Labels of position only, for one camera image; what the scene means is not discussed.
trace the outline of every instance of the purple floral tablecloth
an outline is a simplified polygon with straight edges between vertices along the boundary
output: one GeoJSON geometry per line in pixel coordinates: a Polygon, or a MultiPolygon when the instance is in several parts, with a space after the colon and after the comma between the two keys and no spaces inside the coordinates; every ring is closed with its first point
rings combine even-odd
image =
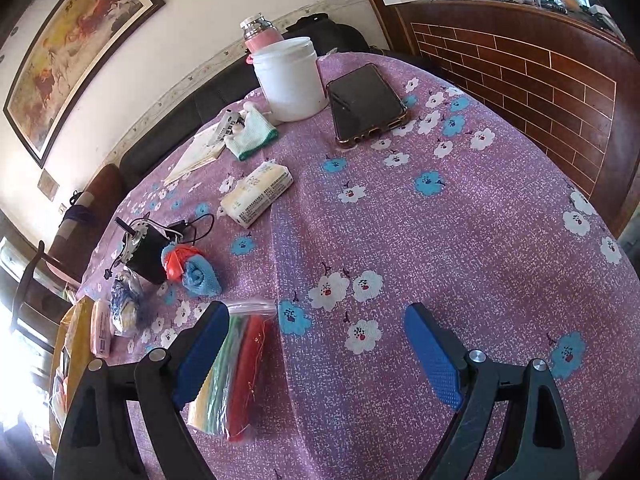
{"type": "MultiPolygon", "coordinates": [[[[182,146],[124,199],[167,225],[217,216],[198,243],[222,301],[278,304],[257,437],[242,446],[192,430],[220,480],[415,479],[452,417],[402,328],[422,301],[468,348],[525,365],[549,362],[574,432],[582,478],[603,471],[640,415],[640,283],[602,219],[515,128],[457,88],[398,60],[334,54],[325,81],[373,62],[412,120],[341,150],[328,108],[278,127],[245,162],[220,159],[163,187],[182,146]],[[292,187],[245,230],[220,199],[262,161],[287,166],[292,187]]],[[[265,108],[259,90],[247,97],[265,108]]],[[[239,110],[242,102],[230,108],[239,110]]],[[[82,291],[109,299],[104,269],[122,231],[111,224],[82,291]]],[[[210,300],[143,282],[138,334],[116,338],[111,364],[140,359],[192,326],[210,300]]],[[[162,478],[139,407],[130,406],[150,478],[162,478]]],[[[497,409],[470,478],[482,478],[504,409],[497,409]]]]}

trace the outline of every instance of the smartphone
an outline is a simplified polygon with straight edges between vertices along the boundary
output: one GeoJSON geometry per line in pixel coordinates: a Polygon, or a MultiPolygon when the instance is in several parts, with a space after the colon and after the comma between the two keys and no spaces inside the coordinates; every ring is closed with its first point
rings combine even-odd
{"type": "Polygon", "coordinates": [[[343,146],[353,146],[408,120],[406,106],[373,63],[329,82],[326,89],[335,140],[343,146]]]}

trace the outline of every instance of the brick pattern panel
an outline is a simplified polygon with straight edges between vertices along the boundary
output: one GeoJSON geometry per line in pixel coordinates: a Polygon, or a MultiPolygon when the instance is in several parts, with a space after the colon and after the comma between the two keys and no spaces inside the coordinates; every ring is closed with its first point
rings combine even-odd
{"type": "Polygon", "coordinates": [[[529,137],[590,197],[611,133],[616,82],[567,56],[462,28],[412,23],[446,79],[529,137]]]}

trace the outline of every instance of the picture frame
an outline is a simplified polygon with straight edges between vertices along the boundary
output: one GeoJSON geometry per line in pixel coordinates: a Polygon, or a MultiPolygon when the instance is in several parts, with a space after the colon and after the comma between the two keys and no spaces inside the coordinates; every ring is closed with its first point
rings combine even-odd
{"type": "Polygon", "coordinates": [[[4,114],[43,168],[82,92],[163,0],[59,0],[15,75],[4,114]]]}

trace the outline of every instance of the wooden cabinet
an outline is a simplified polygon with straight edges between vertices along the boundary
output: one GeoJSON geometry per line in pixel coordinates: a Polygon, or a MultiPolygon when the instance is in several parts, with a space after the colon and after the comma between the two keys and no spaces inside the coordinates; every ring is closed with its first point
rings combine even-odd
{"type": "Polygon", "coordinates": [[[640,63],[585,22],[495,0],[370,0],[393,50],[428,57],[529,137],[618,236],[640,200],[640,63]]]}

